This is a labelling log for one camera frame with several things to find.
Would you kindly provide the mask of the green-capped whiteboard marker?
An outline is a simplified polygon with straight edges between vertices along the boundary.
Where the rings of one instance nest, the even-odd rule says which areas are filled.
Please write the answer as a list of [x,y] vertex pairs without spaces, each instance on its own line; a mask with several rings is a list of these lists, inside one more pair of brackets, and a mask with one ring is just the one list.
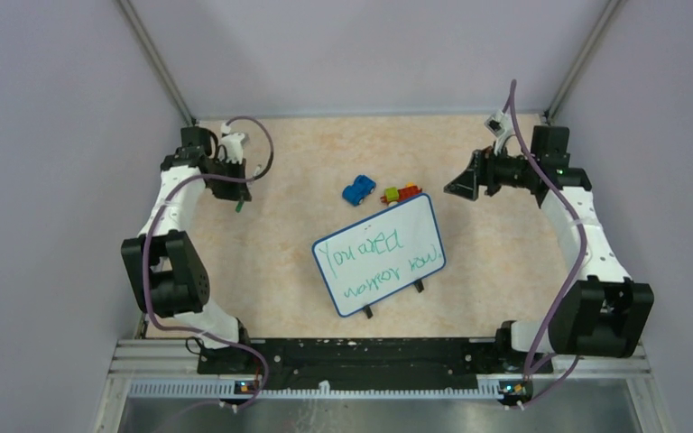
[[[255,177],[257,177],[259,174],[261,174],[262,171],[263,171],[263,166],[262,166],[261,164],[258,164],[258,165],[255,167],[255,169],[254,169],[253,178],[255,178]],[[239,195],[238,201],[239,201],[239,200],[243,200],[243,201],[246,203],[246,202],[249,202],[249,201],[251,201],[251,200],[253,199],[253,198],[252,198],[252,195],[251,195],[251,192],[250,192],[250,188],[251,188],[251,186],[253,185],[253,183],[254,183],[254,182],[251,180],[251,181],[246,182],[246,183],[243,183],[243,184],[241,184],[241,185],[239,186],[239,193],[240,193],[240,195]]]

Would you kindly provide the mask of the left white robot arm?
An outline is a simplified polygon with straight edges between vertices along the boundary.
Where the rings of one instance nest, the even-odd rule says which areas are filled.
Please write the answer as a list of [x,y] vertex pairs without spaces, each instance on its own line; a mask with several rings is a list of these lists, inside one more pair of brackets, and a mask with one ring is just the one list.
[[242,322],[211,298],[208,271],[189,238],[201,194],[250,199],[244,184],[249,137],[223,124],[218,134],[202,126],[180,131],[180,146],[160,165],[159,195],[139,234],[125,239],[121,255],[139,309],[148,318],[175,320],[175,328],[218,350],[232,373],[252,364],[253,348]]

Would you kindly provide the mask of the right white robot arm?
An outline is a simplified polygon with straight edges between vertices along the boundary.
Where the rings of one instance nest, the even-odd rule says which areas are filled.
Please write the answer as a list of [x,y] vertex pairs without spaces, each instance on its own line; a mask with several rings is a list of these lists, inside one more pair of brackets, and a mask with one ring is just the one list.
[[570,167],[569,129],[534,127],[529,156],[473,152],[446,193],[470,201],[503,187],[526,189],[548,218],[568,266],[568,283],[547,320],[514,321],[493,347],[495,364],[516,372],[532,354],[625,358],[633,355],[651,313],[650,285],[633,280],[619,263],[597,218],[586,172]]

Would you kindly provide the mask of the blue-framed whiteboard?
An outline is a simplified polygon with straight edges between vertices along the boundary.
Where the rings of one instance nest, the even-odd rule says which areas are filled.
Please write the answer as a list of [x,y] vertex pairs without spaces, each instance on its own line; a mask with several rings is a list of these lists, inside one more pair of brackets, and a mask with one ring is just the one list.
[[447,265],[431,197],[420,193],[311,246],[337,314],[347,318]]

